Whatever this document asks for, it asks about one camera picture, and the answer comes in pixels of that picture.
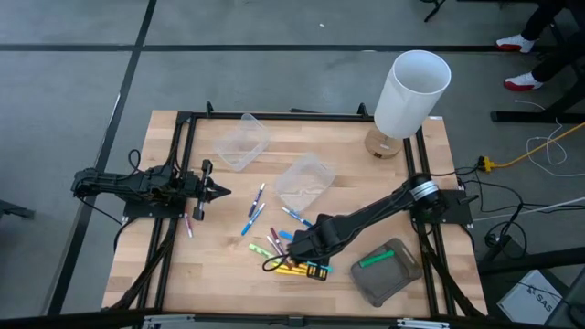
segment wooden tabletop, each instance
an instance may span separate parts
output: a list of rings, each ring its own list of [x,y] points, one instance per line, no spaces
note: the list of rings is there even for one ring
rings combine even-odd
[[[163,163],[168,155],[176,111],[153,111],[144,140],[143,169]],[[302,213],[315,220],[319,213],[348,214],[399,187],[408,170],[401,151],[388,160],[377,159],[364,147],[373,122],[263,121],[270,130],[267,149],[239,173],[233,172],[213,151],[213,141],[237,120],[197,120],[190,166],[198,171],[204,159],[214,165],[214,181],[232,193],[206,204],[204,221],[193,221],[190,239],[183,221],[176,232],[175,248],[166,287],[164,310],[183,313],[304,314],[338,316],[429,316],[423,279],[409,284],[380,308],[360,295],[349,277],[352,263],[391,238],[401,239],[420,263],[418,237],[408,212],[398,213],[364,229],[344,251],[331,259],[334,272],[327,281],[291,276],[261,269],[263,258],[250,251],[255,243],[266,250],[269,227],[294,232],[303,225],[286,215],[276,196],[274,181],[307,152],[313,152],[335,171],[335,181]],[[441,118],[423,124],[427,154],[433,173],[453,170],[451,151]],[[413,150],[417,169],[416,140]],[[441,188],[455,188],[454,176],[437,177]],[[248,234],[240,232],[247,222],[251,202],[261,183],[266,183],[262,214]],[[191,212],[195,200],[187,211]],[[484,295],[469,237],[456,225],[442,225],[450,273],[463,293],[486,313]],[[151,218],[141,218],[120,236],[103,306],[117,302],[144,267],[153,229]],[[147,306],[154,303],[158,272],[153,276]],[[435,273],[435,288],[444,313],[442,286]]]

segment wooden base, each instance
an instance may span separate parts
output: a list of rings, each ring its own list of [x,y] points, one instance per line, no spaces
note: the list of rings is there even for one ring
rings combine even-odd
[[[402,140],[388,137],[378,128],[367,132],[364,144],[368,152],[380,159],[389,159],[402,149]]]

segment yellow extension cord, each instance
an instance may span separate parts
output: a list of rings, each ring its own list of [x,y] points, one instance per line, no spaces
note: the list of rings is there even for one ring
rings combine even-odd
[[[485,156],[484,157],[485,172],[486,173],[489,173],[489,172],[492,171],[492,169],[495,169],[495,168],[507,168],[510,165],[514,165],[517,162],[519,162],[519,161],[521,161],[523,159],[526,159],[529,155],[533,154],[534,152],[542,149],[543,147],[546,147],[548,144],[556,142],[557,140],[559,140],[559,139],[567,136],[570,133],[575,132],[576,130],[578,130],[579,128],[581,128],[583,126],[585,126],[585,122],[583,122],[583,123],[581,123],[581,124],[579,124],[579,125],[571,128],[571,129],[567,130],[566,132],[564,132],[564,133],[560,134],[559,136],[557,136],[555,139],[551,139],[550,141],[548,141],[546,143],[543,143],[542,145],[540,145],[539,147],[535,148],[534,150],[532,150],[532,151],[530,151],[530,152],[528,152],[526,154],[523,154],[521,156],[518,156],[516,159],[510,161],[507,164],[496,164],[496,163],[490,161],[490,159],[487,156]]]

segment red and white sneaker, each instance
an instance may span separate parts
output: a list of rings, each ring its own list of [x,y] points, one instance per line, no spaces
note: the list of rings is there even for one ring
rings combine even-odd
[[[517,77],[508,78],[504,81],[504,87],[511,91],[529,91],[537,90],[544,83],[536,81],[532,72],[528,72]]]
[[[495,46],[503,51],[519,51],[523,54],[529,53],[535,41],[524,39],[521,35],[501,38],[495,41]]]

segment plastic bin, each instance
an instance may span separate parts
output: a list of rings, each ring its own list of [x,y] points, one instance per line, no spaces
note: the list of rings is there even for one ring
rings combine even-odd
[[[303,211],[335,179],[335,173],[319,162],[315,154],[305,154],[281,176],[274,187],[282,202],[294,212]]]
[[[241,171],[266,149],[268,129],[251,114],[244,114],[236,127],[213,143],[216,153],[235,171]]]

